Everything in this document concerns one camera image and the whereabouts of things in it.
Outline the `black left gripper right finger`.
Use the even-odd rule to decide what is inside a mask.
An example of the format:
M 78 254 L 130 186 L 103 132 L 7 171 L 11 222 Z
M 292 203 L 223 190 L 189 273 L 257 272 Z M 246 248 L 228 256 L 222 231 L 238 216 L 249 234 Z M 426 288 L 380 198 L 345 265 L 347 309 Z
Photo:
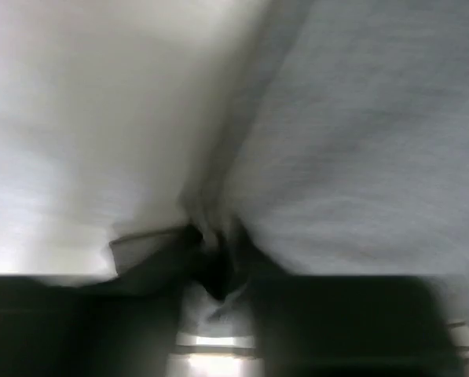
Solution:
M 246 229 L 218 235 L 264 376 L 462 376 L 432 287 L 417 276 L 300 275 Z

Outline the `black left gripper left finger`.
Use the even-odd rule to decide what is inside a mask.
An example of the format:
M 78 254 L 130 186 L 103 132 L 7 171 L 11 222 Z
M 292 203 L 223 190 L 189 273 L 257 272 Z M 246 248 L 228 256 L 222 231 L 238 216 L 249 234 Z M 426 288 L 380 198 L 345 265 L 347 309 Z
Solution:
M 217 287 L 218 249 L 188 225 L 114 279 L 0 275 L 0 376 L 164 376 L 185 289 Z

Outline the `grey drawstring shorts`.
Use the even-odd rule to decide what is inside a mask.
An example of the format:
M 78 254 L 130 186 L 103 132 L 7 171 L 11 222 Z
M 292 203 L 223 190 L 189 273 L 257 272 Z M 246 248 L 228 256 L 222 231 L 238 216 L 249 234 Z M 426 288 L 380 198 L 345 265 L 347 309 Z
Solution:
M 469 1 L 280 1 L 196 189 L 290 270 L 428 276 L 469 325 Z

